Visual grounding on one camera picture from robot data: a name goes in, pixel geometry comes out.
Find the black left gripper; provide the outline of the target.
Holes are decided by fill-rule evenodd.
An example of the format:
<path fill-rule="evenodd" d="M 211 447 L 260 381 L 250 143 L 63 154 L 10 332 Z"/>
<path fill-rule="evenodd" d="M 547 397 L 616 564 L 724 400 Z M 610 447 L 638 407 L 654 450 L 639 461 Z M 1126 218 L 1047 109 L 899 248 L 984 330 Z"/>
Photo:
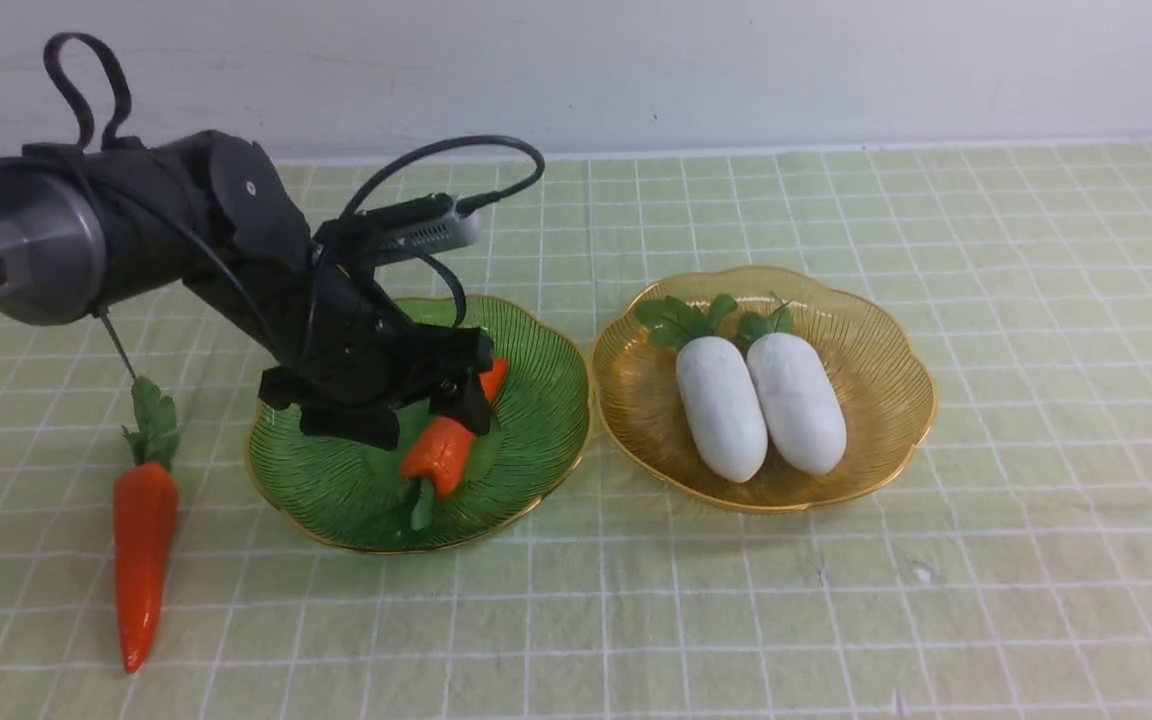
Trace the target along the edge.
<path fill-rule="evenodd" d="M 434 256 L 429 264 L 452 291 L 448 327 L 417 323 L 384 291 L 376 270 L 348 263 L 339 251 L 346 220 L 321 225 L 308 279 L 306 302 L 294 314 L 296 354 L 262 373 L 262 404 L 282 411 L 296 406 L 308 437 L 348 439 L 396 450 L 397 411 L 429 400 L 429 414 L 456 420 L 473 435 L 492 429 L 492 401 L 482 376 L 492 369 L 493 342 L 463 327 L 468 300 L 458 276 Z"/>

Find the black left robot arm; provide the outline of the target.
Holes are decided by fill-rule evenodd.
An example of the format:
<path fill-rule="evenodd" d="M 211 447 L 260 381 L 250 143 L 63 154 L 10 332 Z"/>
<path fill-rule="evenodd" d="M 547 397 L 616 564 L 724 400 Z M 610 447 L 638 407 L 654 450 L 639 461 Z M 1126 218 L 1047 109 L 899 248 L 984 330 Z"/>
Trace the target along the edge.
<path fill-rule="evenodd" d="M 270 351 L 257 395 L 306 435 L 393 450 L 397 411 L 419 402 L 484 435 L 493 343 L 463 327 L 463 291 L 435 325 L 376 282 L 376 266 L 433 259 L 399 222 L 412 202 L 311 232 L 268 156 L 223 132 L 96 154 L 36 143 L 0 158 L 0 314 L 65 325 L 180 283 Z"/>

